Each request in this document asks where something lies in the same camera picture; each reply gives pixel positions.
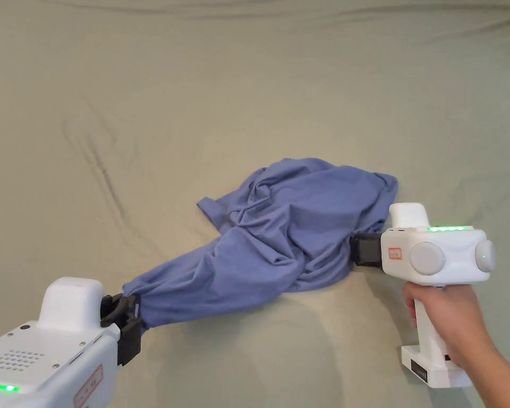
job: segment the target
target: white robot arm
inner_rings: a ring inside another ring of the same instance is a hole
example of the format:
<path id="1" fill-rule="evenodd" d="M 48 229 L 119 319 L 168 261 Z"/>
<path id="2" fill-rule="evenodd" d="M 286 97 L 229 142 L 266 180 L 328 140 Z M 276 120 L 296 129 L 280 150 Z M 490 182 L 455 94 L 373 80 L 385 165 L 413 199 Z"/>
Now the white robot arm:
<path id="1" fill-rule="evenodd" d="M 119 366 L 140 352 L 137 312 L 97 280 L 53 282 L 39 319 L 0 337 L 0 408 L 106 407 Z"/>
<path id="2" fill-rule="evenodd" d="M 492 244 L 471 226 L 431 227 L 419 203 L 390 208 L 393 226 L 351 239 L 352 260 L 419 285 L 472 284 L 495 268 Z M 0 408 L 104 408 L 119 366 L 140 353 L 143 321 L 134 297 L 104 296 L 100 282 L 63 277 L 47 289 L 37 321 L 0 337 Z M 418 346 L 403 364 L 430 387 L 471 385 L 447 357 L 423 305 L 415 303 Z"/>
<path id="3" fill-rule="evenodd" d="M 352 259 L 358 265 L 380 266 L 418 285 L 474 284 L 495 269 L 495 250 L 486 234 L 472 226 L 431 227 L 419 203 L 391 205 L 392 227 L 381 234 L 352 239 Z M 419 345 L 403 346 L 403 364 L 432 388 L 471 386 L 466 373 L 447 355 L 423 304 L 415 303 Z"/>

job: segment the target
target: green led light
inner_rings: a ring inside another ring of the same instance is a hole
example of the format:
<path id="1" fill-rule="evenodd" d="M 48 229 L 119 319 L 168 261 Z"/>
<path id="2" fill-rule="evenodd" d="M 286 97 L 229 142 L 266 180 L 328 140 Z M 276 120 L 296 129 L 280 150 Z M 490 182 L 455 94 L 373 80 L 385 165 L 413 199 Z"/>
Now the green led light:
<path id="1" fill-rule="evenodd" d="M 0 384 L 0 391 L 6 391 L 8 393 L 19 392 L 19 387 L 15 387 L 14 385 L 8 384 Z"/>
<path id="2" fill-rule="evenodd" d="M 447 231 L 464 231 L 468 229 L 468 227 L 460 226 L 460 227 L 429 227 L 427 230 L 429 232 L 447 232 Z"/>

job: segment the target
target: red label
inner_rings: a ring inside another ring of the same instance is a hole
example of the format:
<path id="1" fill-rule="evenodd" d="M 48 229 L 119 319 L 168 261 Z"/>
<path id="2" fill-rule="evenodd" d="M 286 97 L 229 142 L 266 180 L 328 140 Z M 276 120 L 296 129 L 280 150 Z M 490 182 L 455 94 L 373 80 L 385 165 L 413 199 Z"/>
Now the red label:
<path id="1" fill-rule="evenodd" d="M 81 408 L 104 378 L 104 368 L 99 366 L 74 397 L 74 408 Z"/>
<path id="2" fill-rule="evenodd" d="M 403 251 L 400 248 L 389 248 L 389 258 L 390 259 L 402 259 L 403 258 Z"/>

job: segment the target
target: gripper handle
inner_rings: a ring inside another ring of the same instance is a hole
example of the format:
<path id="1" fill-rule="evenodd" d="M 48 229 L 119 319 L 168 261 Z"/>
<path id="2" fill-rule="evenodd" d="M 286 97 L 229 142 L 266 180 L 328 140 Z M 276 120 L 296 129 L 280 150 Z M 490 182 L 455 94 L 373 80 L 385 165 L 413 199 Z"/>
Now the gripper handle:
<path id="1" fill-rule="evenodd" d="M 436 333 L 435 327 L 432 325 L 423 303 L 414 300 L 415 319 L 418 324 L 419 352 L 431 364 L 444 367 L 447 356 L 446 343 L 440 335 Z"/>

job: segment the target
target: finger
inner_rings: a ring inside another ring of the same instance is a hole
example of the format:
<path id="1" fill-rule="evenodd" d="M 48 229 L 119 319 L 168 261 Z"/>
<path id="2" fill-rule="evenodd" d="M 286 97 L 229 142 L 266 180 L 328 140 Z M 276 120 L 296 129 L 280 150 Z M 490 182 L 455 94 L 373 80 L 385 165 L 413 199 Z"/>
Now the finger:
<path id="1" fill-rule="evenodd" d="M 411 297 L 407 297 L 405 300 L 405 303 L 407 307 L 413 308 L 414 307 L 414 300 Z"/>
<path id="2" fill-rule="evenodd" d="M 420 286 L 412 284 L 412 282 L 406 282 L 404 286 L 403 294 L 407 298 L 413 298 L 424 303 L 428 297 L 438 293 L 439 290 L 432 286 Z"/>

